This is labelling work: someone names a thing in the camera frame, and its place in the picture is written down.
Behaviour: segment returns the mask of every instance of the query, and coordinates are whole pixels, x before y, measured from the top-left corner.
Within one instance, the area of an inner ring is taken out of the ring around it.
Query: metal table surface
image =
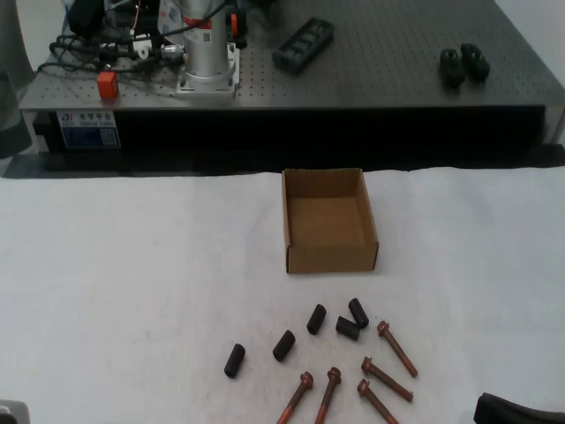
[[[177,74],[151,81],[120,78],[120,96],[103,102],[92,73],[49,68],[22,99],[23,110],[215,108],[356,108],[413,106],[563,106],[565,91],[493,0],[285,0],[280,26],[250,28],[241,50],[235,99],[174,96]],[[271,54],[307,19],[335,24],[334,40],[297,77],[274,68]],[[473,42],[492,65],[486,84],[441,85],[438,55]]]

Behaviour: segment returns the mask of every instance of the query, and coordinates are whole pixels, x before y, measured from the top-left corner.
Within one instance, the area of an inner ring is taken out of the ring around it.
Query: sticker
[[[111,110],[62,111],[56,116],[68,148],[120,148]]]
[[[178,10],[175,8],[171,8],[170,12],[169,12],[169,18],[170,20],[172,20],[173,22],[177,22],[177,18],[178,18]]]
[[[189,27],[201,22],[202,19],[187,18],[183,16],[183,27]],[[196,28],[185,32],[186,38],[191,42],[211,42],[212,41],[212,21],[202,22]]]

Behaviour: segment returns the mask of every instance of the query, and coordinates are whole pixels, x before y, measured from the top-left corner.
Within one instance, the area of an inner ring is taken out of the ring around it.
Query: brown cardboard box
[[[282,204],[287,272],[374,269],[379,240],[362,170],[285,170]]]

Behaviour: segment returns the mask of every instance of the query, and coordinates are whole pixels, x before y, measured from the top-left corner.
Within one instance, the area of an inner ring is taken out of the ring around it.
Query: rusty bolt
[[[377,377],[379,380],[384,382],[390,389],[394,390],[400,396],[405,398],[407,401],[411,402],[414,395],[407,391],[403,386],[395,382],[390,376],[388,376],[384,371],[378,368],[376,365],[372,363],[373,358],[367,358],[363,360],[361,364],[361,369],[365,371],[365,373],[369,373]]]
[[[326,394],[321,400],[320,410],[318,411],[318,416],[316,417],[315,424],[322,424],[326,419],[326,413],[328,413],[329,403],[332,401],[332,396],[334,396],[334,389],[337,384],[342,382],[342,372],[336,368],[332,367],[328,371],[328,387],[326,388]]]
[[[281,418],[279,418],[276,424],[286,424],[286,422],[288,422],[292,412],[297,407],[298,402],[300,402],[300,399],[304,396],[305,392],[312,388],[313,384],[314,378],[308,371],[300,375],[300,385],[298,386],[297,391],[294,392],[294,395],[292,395],[289,404],[284,409],[284,412],[282,412]]]
[[[375,396],[373,391],[369,389],[369,382],[367,380],[361,380],[361,382],[359,382],[357,391],[362,398],[367,398],[369,402],[373,404],[374,409],[379,412],[388,424],[398,424],[398,421],[392,416],[392,413],[390,413],[387,407],[382,404],[378,397]]]
[[[393,335],[390,333],[390,331],[388,331],[388,327],[389,327],[388,322],[384,322],[384,321],[379,322],[379,325],[377,325],[377,332],[379,333],[379,336],[385,337],[387,339],[388,343],[395,351],[396,356],[400,358],[406,369],[408,369],[408,372],[411,374],[411,376],[415,377],[416,375],[418,375],[418,370],[416,369],[416,367],[412,365],[412,363],[406,356],[406,353],[404,353],[403,348],[400,347],[400,345],[395,340]]]

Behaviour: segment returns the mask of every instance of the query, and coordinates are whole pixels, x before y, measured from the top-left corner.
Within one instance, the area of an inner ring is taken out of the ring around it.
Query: orange component
[[[100,72],[96,82],[98,83],[98,91],[102,99],[115,99],[120,92],[117,87],[117,76],[115,72]]]
[[[231,14],[231,33],[233,38],[237,38],[237,15],[235,13]]]

